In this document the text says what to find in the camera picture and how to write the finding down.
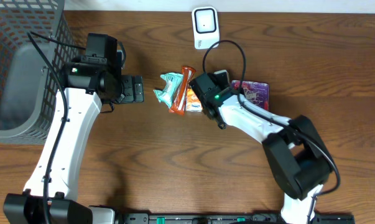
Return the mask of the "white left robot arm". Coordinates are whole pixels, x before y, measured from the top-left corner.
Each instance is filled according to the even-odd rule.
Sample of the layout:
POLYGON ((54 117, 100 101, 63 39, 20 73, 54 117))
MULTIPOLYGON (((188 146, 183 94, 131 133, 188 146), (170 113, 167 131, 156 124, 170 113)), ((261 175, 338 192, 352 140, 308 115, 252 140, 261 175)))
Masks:
POLYGON ((102 106, 142 103, 141 76, 123 75, 122 43, 90 33, 85 53, 50 70, 58 92, 55 113, 39 162, 21 194, 7 194, 9 223, 122 223, 107 206, 77 202, 78 178, 91 128, 102 106))

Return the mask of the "teal tissue packet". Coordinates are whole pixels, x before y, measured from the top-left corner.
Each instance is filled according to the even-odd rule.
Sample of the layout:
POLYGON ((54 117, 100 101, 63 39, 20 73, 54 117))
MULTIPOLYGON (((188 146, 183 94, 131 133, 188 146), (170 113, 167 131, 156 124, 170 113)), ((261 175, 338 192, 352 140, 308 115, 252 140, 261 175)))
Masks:
POLYGON ((168 109, 173 105, 174 94, 182 83, 183 75, 181 73, 166 73, 160 75, 161 79, 165 81, 163 90, 153 90, 159 103, 165 103, 168 109))

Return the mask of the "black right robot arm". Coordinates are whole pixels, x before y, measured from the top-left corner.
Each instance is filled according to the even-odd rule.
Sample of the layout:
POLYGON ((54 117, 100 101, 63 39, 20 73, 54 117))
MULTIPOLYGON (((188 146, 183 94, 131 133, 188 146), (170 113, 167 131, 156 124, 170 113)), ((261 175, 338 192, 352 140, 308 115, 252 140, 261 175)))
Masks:
POLYGON ((284 191, 281 218, 311 223, 315 204, 336 165, 313 123, 305 116, 290 119, 272 114, 245 99, 238 90, 203 73, 190 81, 204 113, 220 129, 233 126, 261 143, 272 175, 284 191))

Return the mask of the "purple pink floral liner pack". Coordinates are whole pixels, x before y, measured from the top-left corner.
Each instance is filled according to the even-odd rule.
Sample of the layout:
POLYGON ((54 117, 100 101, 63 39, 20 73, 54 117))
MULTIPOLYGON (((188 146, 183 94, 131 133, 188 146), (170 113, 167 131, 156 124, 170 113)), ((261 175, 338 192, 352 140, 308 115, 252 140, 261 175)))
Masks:
POLYGON ((269 110, 270 86, 267 83, 243 81, 245 98, 262 109, 269 110))

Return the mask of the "orange tissue pack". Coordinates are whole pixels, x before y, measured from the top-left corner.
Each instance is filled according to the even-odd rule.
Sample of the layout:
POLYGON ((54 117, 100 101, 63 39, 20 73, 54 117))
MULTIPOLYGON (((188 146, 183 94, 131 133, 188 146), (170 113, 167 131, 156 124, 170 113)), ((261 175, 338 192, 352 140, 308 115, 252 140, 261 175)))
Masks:
POLYGON ((202 110, 203 107, 201 105, 200 100, 198 99, 194 91, 191 88, 189 88, 187 90, 185 111, 199 113, 202 112, 202 110))

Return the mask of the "orange-red snack bar wrapper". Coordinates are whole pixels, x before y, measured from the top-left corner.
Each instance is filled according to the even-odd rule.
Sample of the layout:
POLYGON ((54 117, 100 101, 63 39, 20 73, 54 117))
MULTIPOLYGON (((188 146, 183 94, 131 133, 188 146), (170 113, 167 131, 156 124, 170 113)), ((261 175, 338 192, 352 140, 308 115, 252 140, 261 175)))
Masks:
POLYGON ((178 88, 177 95, 174 99, 174 102, 171 108, 169 109, 169 113, 176 113, 179 115, 184 115, 188 85, 189 85, 189 82, 192 80, 195 72, 196 70, 192 67, 189 67, 186 65, 182 66, 182 75, 183 75, 182 84, 178 88))

